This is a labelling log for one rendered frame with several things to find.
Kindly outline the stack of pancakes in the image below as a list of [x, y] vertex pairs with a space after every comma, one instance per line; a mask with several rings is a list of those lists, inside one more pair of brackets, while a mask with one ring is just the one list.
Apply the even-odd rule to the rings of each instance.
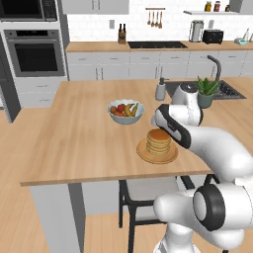
[[171, 137], [163, 129], [152, 129], [146, 138], [146, 149], [149, 153], [162, 156], [168, 153], [170, 149]]

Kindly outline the green plant in grey pot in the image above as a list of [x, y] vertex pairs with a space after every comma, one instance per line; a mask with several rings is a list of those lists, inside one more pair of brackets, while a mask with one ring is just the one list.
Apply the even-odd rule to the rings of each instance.
[[198, 103], [202, 109], [207, 109], [211, 106], [213, 96], [218, 92], [218, 82], [210, 82], [207, 78], [202, 80], [198, 78]]

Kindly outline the black chair with grey seat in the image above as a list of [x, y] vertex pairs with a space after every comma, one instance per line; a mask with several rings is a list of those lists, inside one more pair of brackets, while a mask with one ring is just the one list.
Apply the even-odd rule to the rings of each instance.
[[123, 226], [123, 206], [128, 206], [128, 253], [133, 253], [137, 225], [166, 223], [166, 232], [153, 253], [201, 253], [192, 242], [193, 232], [211, 241], [193, 208], [196, 191], [189, 176], [181, 176], [186, 187], [180, 191], [176, 177], [119, 180], [119, 227]]

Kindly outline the tall silver canister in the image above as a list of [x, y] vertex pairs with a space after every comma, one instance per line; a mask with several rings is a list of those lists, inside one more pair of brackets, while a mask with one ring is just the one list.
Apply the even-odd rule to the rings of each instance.
[[194, 20], [191, 23], [189, 41], [190, 42], [200, 42], [202, 38], [202, 33], [204, 29], [203, 20]]

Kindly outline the white drawers under oven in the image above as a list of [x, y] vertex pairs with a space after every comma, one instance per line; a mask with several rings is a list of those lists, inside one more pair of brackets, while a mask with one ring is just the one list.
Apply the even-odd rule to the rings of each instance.
[[20, 77], [14, 82], [23, 108], [50, 107], [61, 81], [66, 77]]

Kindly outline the white wall cupboards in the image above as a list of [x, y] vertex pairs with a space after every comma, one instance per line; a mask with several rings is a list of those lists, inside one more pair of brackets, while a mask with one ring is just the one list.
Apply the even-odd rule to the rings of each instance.
[[64, 14], [127, 15], [129, 0], [61, 0]]

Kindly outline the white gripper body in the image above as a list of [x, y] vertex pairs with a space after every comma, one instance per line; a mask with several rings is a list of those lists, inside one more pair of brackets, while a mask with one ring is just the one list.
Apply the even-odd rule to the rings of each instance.
[[169, 106], [167, 104], [160, 105], [151, 118], [151, 124], [154, 127], [168, 127], [168, 117], [169, 117]]

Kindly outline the dark grey fridge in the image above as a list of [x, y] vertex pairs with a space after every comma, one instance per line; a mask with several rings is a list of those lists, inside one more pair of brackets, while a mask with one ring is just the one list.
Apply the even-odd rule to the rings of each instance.
[[8, 123], [11, 124], [22, 110], [18, 93], [15, 87], [7, 54], [3, 40], [0, 35], [0, 98], [7, 116]]

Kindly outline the round wooden plate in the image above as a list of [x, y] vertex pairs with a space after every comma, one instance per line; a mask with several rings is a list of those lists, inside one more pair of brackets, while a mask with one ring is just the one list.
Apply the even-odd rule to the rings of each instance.
[[174, 141], [170, 144], [170, 150], [163, 156], [154, 155], [148, 152], [146, 149], [147, 139], [143, 139], [136, 147], [136, 153], [143, 160], [152, 164], [167, 164], [173, 162], [178, 156], [178, 148]]

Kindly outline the white wall shelf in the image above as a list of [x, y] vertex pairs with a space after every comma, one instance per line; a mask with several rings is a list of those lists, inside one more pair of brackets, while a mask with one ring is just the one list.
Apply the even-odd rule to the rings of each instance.
[[225, 11], [219, 11], [219, 12], [205, 12], [205, 11], [183, 11], [183, 13], [185, 14], [189, 14], [189, 15], [238, 15], [239, 13], [236, 12], [225, 12]]

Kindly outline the white base cupboard run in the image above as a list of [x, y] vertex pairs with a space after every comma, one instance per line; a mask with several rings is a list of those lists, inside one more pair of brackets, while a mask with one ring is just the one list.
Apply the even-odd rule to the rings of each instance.
[[167, 79], [253, 76], [253, 50], [68, 52], [71, 80]]

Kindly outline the dark grey tap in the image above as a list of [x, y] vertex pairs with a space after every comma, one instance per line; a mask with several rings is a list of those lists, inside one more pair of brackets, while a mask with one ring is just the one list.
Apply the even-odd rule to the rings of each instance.
[[208, 59], [211, 60], [216, 64], [216, 76], [215, 76], [215, 81], [218, 83], [219, 82], [219, 77], [221, 73], [221, 64], [218, 59], [214, 58], [211, 55], [208, 55]]

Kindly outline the teal holder with white tool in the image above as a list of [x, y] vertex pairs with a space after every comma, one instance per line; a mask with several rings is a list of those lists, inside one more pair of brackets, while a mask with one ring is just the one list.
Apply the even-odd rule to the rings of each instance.
[[234, 42], [239, 45], [246, 45], [248, 42], [248, 37], [249, 37], [249, 30], [246, 30], [244, 36], [242, 38], [236, 38]]

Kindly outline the grey soap dispenser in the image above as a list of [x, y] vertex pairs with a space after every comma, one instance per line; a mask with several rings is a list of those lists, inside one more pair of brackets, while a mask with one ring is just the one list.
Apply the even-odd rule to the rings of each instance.
[[164, 78], [161, 77], [159, 80], [159, 83], [156, 86], [156, 91], [155, 91], [155, 99], [157, 101], [163, 101], [166, 96], [166, 85], [164, 83]]

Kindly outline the dark sink basin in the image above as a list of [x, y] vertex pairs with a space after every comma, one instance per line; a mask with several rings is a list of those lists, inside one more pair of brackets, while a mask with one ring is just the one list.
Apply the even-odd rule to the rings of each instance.
[[[170, 96], [173, 96], [177, 87], [181, 84], [181, 81], [167, 81], [165, 83], [166, 90]], [[219, 91], [213, 96], [215, 100], [234, 100], [245, 99], [241, 93], [235, 90], [232, 86], [226, 83], [224, 80], [220, 80], [218, 84]]]

